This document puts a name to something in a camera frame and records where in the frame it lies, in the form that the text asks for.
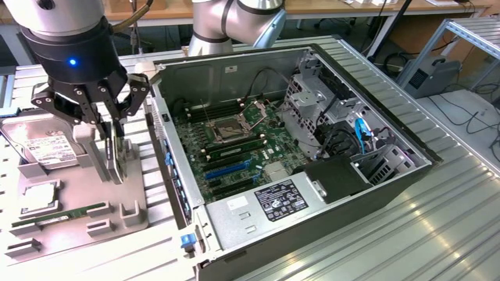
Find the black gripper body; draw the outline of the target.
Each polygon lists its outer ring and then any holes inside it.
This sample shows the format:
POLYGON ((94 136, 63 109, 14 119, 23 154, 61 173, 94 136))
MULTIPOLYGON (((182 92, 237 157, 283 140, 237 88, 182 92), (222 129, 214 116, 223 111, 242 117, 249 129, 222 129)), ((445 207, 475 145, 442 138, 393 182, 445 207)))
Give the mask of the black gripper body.
POLYGON ((127 76, 117 58, 105 18, 99 18, 97 25, 77 35, 42 36, 25 27, 21 34, 55 92, 73 93, 75 87, 83 87, 90 93, 99 93, 99 86, 111 93, 121 91, 127 76))

